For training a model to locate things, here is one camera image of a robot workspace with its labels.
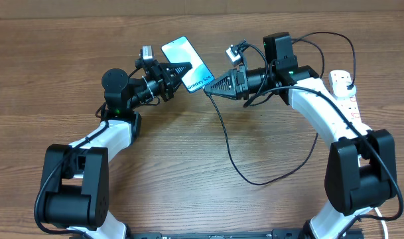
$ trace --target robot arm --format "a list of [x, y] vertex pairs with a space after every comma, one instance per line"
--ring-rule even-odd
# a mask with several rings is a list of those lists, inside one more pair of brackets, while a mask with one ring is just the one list
[[[206, 85], [205, 93], [233, 100], [246, 100], [260, 88], [264, 92], [276, 88], [276, 91], [270, 92], [279, 94], [287, 105], [300, 112], [311, 123], [330, 149], [324, 181], [329, 200], [318, 215], [307, 221], [299, 238], [337, 238], [357, 215], [365, 214], [393, 198], [396, 195], [395, 187], [389, 175], [384, 173], [362, 140], [348, 127], [330, 102], [347, 119], [351, 118], [349, 112], [340, 107], [311, 67], [298, 67], [290, 35], [269, 35], [264, 37], [263, 42], [270, 71], [265, 71], [264, 68], [248, 70], [244, 60], [240, 60], [244, 57], [233, 54], [241, 54], [239, 44], [232, 45], [226, 54], [234, 66], [243, 64]], [[303, 87], [311, 92], [292, 88], [293, 86]], [[345, 85], [343, 91], [345, 90], [353, 89]], [[314, 92], [321, 92], [322, 97]], [[396, 179], [395, 144], [390, 133], [385, 129], [372, 131], [360, 121], [352, 120], [350, 123], [373, 145], [391, 176]], [[359, 157], [370, 159], [370, 164], [359, 167]]]
[[[136, 69], [143, 68], [146, 73], [141, 79], [121, 69], [103, 75], [106, 103], [100, 108], [101, 123], [96, 130], [69, 145], [48, 147], [34, 210], [40, 228], [45, 222], [69, 229], [64, 232], [82, 232], [84, 238], [130, 236], [126, 225], [108, 211], [108, 163], [139, 135], [141, 116], [134, 109], [152, 105], [154, 98], [160, 101], [159, 96], [165, 102], [173, 98], [181, 78], [192, 68], [189, 62], [158, 63], [152, 52], [151, 46], [144, 46], [135, 61]], [[82, 185], [62, 184], [62, 179], [72, 178], [82, 178]]]

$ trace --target white cable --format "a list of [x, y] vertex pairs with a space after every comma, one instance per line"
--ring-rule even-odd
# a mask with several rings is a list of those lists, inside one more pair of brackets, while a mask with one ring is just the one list
[[[381, 213], [380, 213], [379, 208], [374, 208], [374, 210], [375, 210], [375, 213], [377, 213], [378, 216], [382, 216]], [[383, 234], [385, 235], [385, 239], [388, 239], [388, 238], [389, 238], [389, 235], [388, 235], [388, 233], [387, 233], [386, 222], [383, 221], [383, 220], [381, 220], [380, 222], [381, 222], [381, 225], [383, 225]]]

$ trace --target black cable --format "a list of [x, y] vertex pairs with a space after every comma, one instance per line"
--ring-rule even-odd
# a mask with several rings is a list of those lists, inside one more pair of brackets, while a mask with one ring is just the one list
[[239, 55], [241, 56], [241, 59], [243, 61], [243, 65], [246, 66], [246, 70], [248, 70], [249, 69], [249, 64], [247, 63], [246, 56], [243, 54], [242, 50], [239, 50], [238, 52], [239, 52]]
[[[104, 103], [96, 112], [96, 115], [98, 114], [98, 112], [101, 112], [102, 117], [105, 117], [105, 112], [104, 112], [104, 108], [105, 108], [106, 103]], [[35, 200], [35, 204], [34, 204], [34, 219], [35, 219], [35, 223], [36, 225], [40, 228], [40, 230], [42, 230], [45, 233], [49, 233], [49, 234], [55, 234], [55, 235], [62, 235], [62, 234], [80, 234], [80, 235], [84, 235], [85, 232], [82, 232], [80, 230], [51, 230], [46, 228], [44, 225], [42, 225], [41, 220], [39, 218], [38, 215], [38, 206], [40, 204], [40, 200], [41, 200], [41, 195], [43, 194], [43, 192], [45, 191], [45, 189], [47, 188], [48, 182], [51, 180], [51, 178], [53, 178], [55, 172], [67, 161], [70, 159], [70, 156], [77, 152], [79, 150], [79, 148], [81, 148], [82, 146], [84, 146], [85, 144], [89, 143], [91, 140], [95, 139], [96, 137], [98, 137], [100, 134], [102, 134], [107, 128], [109, 127], [109, 122], [107, 120], [105, 120], [105, 125], [104, 127], [97, 131], [95, 134], [91, 135], [90, 137], [86, 137], [85, 140], [79, 144], [77, 144], [75, 147], [71, 148], [71, 150], [69, 150], [69, 152], [67, 152], [67, 154], [65, 154], [65, 156], [63, 157], [63, 159], [61, 161], [59, 161], [57, 163], [57, 165], [53, 168], [53, 170], [51, 171], [51, 173], [49, 174], [49, 176], [47, 177], [47, 179], [45, 180], [44, 184], [41, 186], [37, 196], [36, 196], [36, 200]]]
[[132, 77], [132, 75], [134, 75], [137, 71], [139, 71], [141, 68], [136, 68], [134, 71], [132, 71], [130, 73], [130, 75], [128, 75], [128, 79], [130, 79], [130, 77]]
[[352, 84], [350, 84], [350, 85], [348, 86], [348, 89], [349, 89], [349, 90], [352, 89], [352, 88], [355, 86], [355, 74], [356, 74], [355, 48], [354, 48], [354, 45], [352, 44], [352, 41], [351, 41], [348, 37], [346, 37], [346, 36], [344, 36], [344, 35], [342, 35], [342, 34], [339, 34], [339, 33], [333, 33], [333, 32], [313, 32], [313, 33], [309, 33], [309, 34], [303, 35], [303, 36], [299, 37], [298, 39], [295, 39], [294, 43], [296, 43], [296, 42], [302, 40], [303, 38], [305, 38], [305, 37], [307, 37], [307, 36], [314, 35], [314, 34], [331, 34], [331, 35], [336, 35], [336, 36], [339, 36], [339, 37], [343, 37], [344, 39], [346, 39], [346, 40], [348, 41], [348, 43], [350, 44], [350, 47], [351, 47], [351, 49], [352, 49], [352, 57], [354, 58], [354, 77], [352, 78]]
[[180, 80], [180, 82], [174, 87], [174, 92], [175, 92], [178, 88], [180, 88], [181, 84], [182, 84], [182, 80]]
[[345, 115], [340, 111], [340, 109], [336, 106], [336, 104], [334, 104], [334, 102], [327, 98], [325, 95], [323, 95], [321, 92], [317, 92], [315, 90], [309, 89], [309, 88], [304, 88], [304, 87], [300, 87], [300, 86], [282, 86], [282, 87], [277, 87], [274, 89], [269, 89], [266, 90], [263, 94], [268, 94], [270, 92], [275, 92], [275, 91], [279, 91], [279, 90], [288, 90], [288, 89], [296, 89], [296, 90], [303, 90], [306, 92], [310, 92], [313, 94], [316, 94], [317, 96], [320, 96], [322, 99], [324, 99], [327, 103], [330, 104], [330, 106], [332, 106], [332, 108], [334, 109], [334, 111], [336, 111], [336, 113], [342, 118], [342, 120], [346, 123], [346, 125], [348, 126], [348, 128], [350, 128], [365, 144], [365, 146], [368, 148], [368, 150], [370, 150], [370, 152], [372, 153], [373, 157], [379, 162], [380, 166], [385, 170], [386, 174], [389, 176], [391, 184], [395, 187], [396, 190], [396, 195], [398, 198], [398, 203], [399, 203], [399, 209], [398, 212], [393, 215], [393, 216], [376, 216], [376, 215], [370, 215], [370, 214], [364, 214], [364, 215], [356, 215], [352, 221], [343, 229], [343, 231], [341, 231], [338, 235], [338, 238], [340, 238], [354, 223], [355, 221], [361, 219], [361, 218], [371, 218], [371, 219], [375, 219], [375, 220], [384, 220], [384, 221], [392, 221], [392, 220], [396, 220], [398, 219], [402, 213], [403, 213], [403, 209], [404, 209], [404, 205], [403, 205], [403, 198], [402, 198], [402, 193], [401, 190], [399, 189], [398, 184], [396, 183], [395, 179], [393, 178], [392, 174], [389, 172], [389, 169], [386, 167], [386, 165], [384, 164], [383, 160], [381, 160], [381, 157], [379, 156], [379, 154], [377, 153], [377, 151], [375, 151], [375, 149], [373, 148], [373, 146], [367, 141], [367, 139], [352, 125], [352, 122], [350, 122]]
[[[266, 58], [265, 55], [261, 52], [261, 50], [260, 50], [259, 48], [257, 48], [255, 45], [252, 45], [252, 44], [250, 44], [250, 43], [244, 43], [244, 46], [246, 46], [246, 47], [251, 47], [251, 48], [255, 49], [255, 50], [261, 55], [261, 57], [262, 57], [262, 59], [263, 59], [263, 61], [264, 61], [264, 63], [265, 63], [265, 74], [263, 75], [261, 87], [259, 87], [259, 89], [258, 89], [258, 91], [257, 91], [257, 93], [256, 93], [256, 95], [258, 95], [258, 94], [262, 91], [262, 87], [263, 87], [263, 85], [265, 84], [266, 79], [267, 79], [267, 75], [268, 75], [268, 62], [267, 62], [267, 58]], [[244, 108], [248, 107], [250, 104], [252, 104], [253, 100], [254, 100], [253, 96], [250, 97], [250, 98], [244, 103], [243, 107], [244, 107]]]
[[[324, 69], [325, 69], [325, 66], [326, 66], [326, 61], [325, 61], [325, 58], [324, 58], [324, 53], [321, 50], [321, 48], [317, 44], [315, 44], [315, 43], [313, 43], [312, 41], [309, 41], [309, 40], [305, 40], [305, 39], [299, 39], [299, 40], [298, 39], [291, 39], [291, 40], [293, 41], [292, 44], [295, 44], [296, 42], [299, 42], [299, 41], [309, 43], [312, 46], [315, 46], [320, 51], [321, 60], [322, 60], [322, 68], [321, 68], [320, 78], [322, 78], [322, 76], [324, 75]], [[268, 66], [268, 70], [269, 70], [269, 75], [272, 76], [273, 75], [273, 68], [272, 68], [271, 63]], [[256, 104], [251, 104], [250, 106], [258, 106], [260, 104], [263, 104], [263, 103], [267, 102], [273, 95], [274, 95], [274, 93], [271, 93], [263, 101], [261, 101], [259, 103], [256, 103]]]
[[310, 41], [310, 40], [305, 40], [305, 39], [291, 39], [291, 40], [293, 41], [292, 44], [295, 44], [295, 43], [297, 43], [297, 42], [299, 42], [299, 41], [309, 43], [309, 44], [311, 44], [312, 46], [315, 46], [315, 47], [320, 51], [320, 54], [321, 54], [321, 61], [322, 61], [322, 68], [321, 68], [321, 75], [320, 75], [320, 78], [322, 78], [322, 76], [324, 75], [324, 69], [326, 68], [326, 60], [325, 60], [325, 58], [324, 58], [324, 53], [323, 53], [323, 51], [321, 50], [321, 48], [320, 48], [317, 44], [313, 43], [313, 42]]
[[216, 113], [218, 113], [218, 117], [220, 118], [220, 121], [221, 121], [221, 124], [222, 124], [222, 129], [224, 130], [224, 135], [225, 135], [225, 137], [226, 137], [227, 150], [228, 150], [228, 157], [230, 158], [231, 164], [233, 165], [233, 167], [234, 167], [234, 169], [237, 171], [237, 173], [240, 175], [240, 177], [242, 177], [242, 179], [244, 179], [244, 180], [245, 180], [246, 182], [248, 182], [249, 184], [255, 185], [255, 186], [263, 186], [263, 185], [267, 185], [267, 184], [269, 184], [269, 183], [273, 183], [273, 182], [275, 182], [275, 181], [278, 181], [278, 180], [280, 180], [280, 179], [284, 179], [285, 177], [287, 177], [287, 176], [289, 176], [289, 175], [292, 175], [294, 172], [298, 171], [301, 167], [303, 167], [303, 165], [308, 161], [308, 159], [309, 159], [310, 156], [312, 155], [312, 152], [314, 151], [314, 148], [315, 148], [316, 140], [318, 139], [318, 133], [315, 135], [315, 140], [314, 140], [314, 143], [312, 144], [312, 147], [311, 147], [311, 149], [310, 149], [310, 151], [309, 151], [308, 157], [306, 157], [306, 159], [303, 161], [303, 163], [300, 164], [296, 169], [293, 169], [292, 171], [290, 171], [290, 172], [288, 172], [288, 173], [286, 173], [286, 174], [284, 174], [284, 175], [281, 175], [280, 177], [277, 177], [277, 178], [274, 178], [274, 179], [272, 179], [272, 180], [270, 180], [270, 181], [267, 181], [267, 182], [265, 182], [265, 183], [254, 183], [254, 182], [251, 182], [249, 179], [246, 179], [246, 177], [244, 177], [244, 175], [240, 172], [240, 170], [237, 168], [236, 164], [234, 163], [233, 157], [231, 156], [230, 144], [228, 143], [227, 129], [226, 129], [226, 126], [225, 126], [224, 121], [223, 121], [223, 119], [222, 119], [221, 113], [220, 113], [220, 111], [219, 111], [217, 105], [215, 104], [215, 101], [214, 101], [214, 99], [212, 98], [212, 95], [207, 94], [207, 96], [209, 97], [210, 101], [212, 101], [212, 104], [213, 104], [214, 107], [215, 107]]
[[161, 99], [160, 99], [158, 96], [156, 96], [156, 99], [157, 99], [156, 104], [142, 103], [141, 105], [142, 105], [142, 106], [158, 106], [158, 105], [161, 103]]

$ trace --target wooden table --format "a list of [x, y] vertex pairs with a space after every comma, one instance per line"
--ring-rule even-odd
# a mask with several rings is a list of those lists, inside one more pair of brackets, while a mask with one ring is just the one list
[[[144, 44], [164, 61], [160, 46], [187, 36], [215, 76], [231, 68], [224, 50], [247, 39], [289, 31], [335, 31], [352, 39], [357, 52], [358, 103], [363, 121], [388, 129], [397, 149], [404, 196], [404, 12], [107, 17], [0, 21], [0, 238], [64, 238], [38, 230], [33, 204], [44, 152], [98, 126], [104, 102], [101, 76], [110, 68], [134, 69]], [[326, 74], [352, 72], [343, 39], [317, 35]], [[262, 66], [247, 52], [251, 67]], [[320, 72], [318, 51], [295, 45], [299, 64]], [[232, 153], [241, 171], [262, 182], [295, 168], [315, 132], [275, 97], [243, 109], [243, 102], [216, 98]], [[294, 175], [266, 187], [247, 184], [234, 171], [224, 133], [209, 99], [181, 88], [173, 100], [141, 108], [139, 139], [109, 165], [110, 211], [134, 232], [241, 232], [301, 227], [326, 201], [328, 150], [319, 140], [312, 159]], [[397, 200], [381, 211], [390, 216]], [[388, 223], [391, 238], [404, 238], [404, 215]], [[367, 238], [382, 237], [377, 221], [357, 223]]]

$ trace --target smartphone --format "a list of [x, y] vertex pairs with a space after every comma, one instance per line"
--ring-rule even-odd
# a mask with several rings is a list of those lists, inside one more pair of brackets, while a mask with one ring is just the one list
[[214, 80], [214, 75], [186, 37], [180, 37], [162, 46], [162, 52], [170, 63], [191, 63], [193, 68], [182, 77], [182, 83], [190, 93], [201, 89]]

